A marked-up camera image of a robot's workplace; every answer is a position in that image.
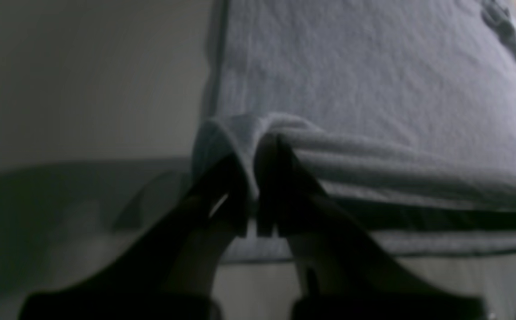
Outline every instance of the white wall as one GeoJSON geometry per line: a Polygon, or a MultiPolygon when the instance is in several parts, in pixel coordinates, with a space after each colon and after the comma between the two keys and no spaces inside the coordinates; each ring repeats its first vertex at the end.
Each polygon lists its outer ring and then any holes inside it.
{"type": "Polygon", "coordinates": [[[212,0],[0,0],[0,172],[188,156],[212,0]]]}

